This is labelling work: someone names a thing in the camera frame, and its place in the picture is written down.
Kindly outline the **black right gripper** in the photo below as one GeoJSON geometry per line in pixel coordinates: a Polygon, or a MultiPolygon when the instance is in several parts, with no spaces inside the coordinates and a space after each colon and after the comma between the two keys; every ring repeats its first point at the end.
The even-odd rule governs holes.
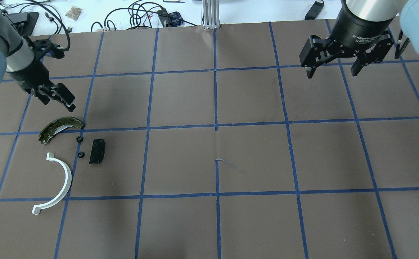
{"type": "Polygon", "coordinates": [[[311,35],[299,54],[300,65],[311,79],[318,66],[338,58],[357,57],[351,66],[356,77],[364,66],[380,63],[394,45],[387,30],[393,18],[369,21],[356,16],[348,7],[342,7],[335,25],[326,39],[311,35]]]}

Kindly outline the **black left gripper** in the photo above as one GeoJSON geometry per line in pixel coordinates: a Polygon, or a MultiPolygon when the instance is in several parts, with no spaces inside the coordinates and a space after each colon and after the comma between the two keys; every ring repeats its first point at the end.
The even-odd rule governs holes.
{"type": "Polygon", "coordinates": [[[75,95],[63,83],[53,83],[49,78],[48,69],[43,64],[32,64],[18,72],[12,72],[12,79],[24,90],[25,93],[37,98],[44,105],[50,101],[62,104],[70,113],[76,105],[75,95]]]}

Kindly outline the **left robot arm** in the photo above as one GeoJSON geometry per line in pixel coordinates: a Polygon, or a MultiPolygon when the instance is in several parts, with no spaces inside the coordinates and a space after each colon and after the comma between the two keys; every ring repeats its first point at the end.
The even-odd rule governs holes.
{"type": "Polygon", "coordinates": [[[64,58],[65,52],[70,49],[68,33],[66,38],[66,47],[52,43],[49,39],[32,41],[20,36],[0,12],[0,83],[7,73],[27,95],[34,96],[45,105],[51,100],[57,101],[69,112],[73,112],[76,97],[64,84],[54,84],[42,63],[44,56],[64,58]]]}

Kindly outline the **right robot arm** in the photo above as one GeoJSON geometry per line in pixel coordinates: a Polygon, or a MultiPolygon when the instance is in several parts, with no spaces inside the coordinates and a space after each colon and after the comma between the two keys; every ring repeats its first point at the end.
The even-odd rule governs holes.
{"type": "Polygon", "coordinates": [[[395,44],[388,27],[397,14],[402,34],[419,55],[419,0],[343,0],[330,36],[311,35],[299,54],[307,77],[335,59],[356,57],[353,76],[383,61],[395,44]]]}

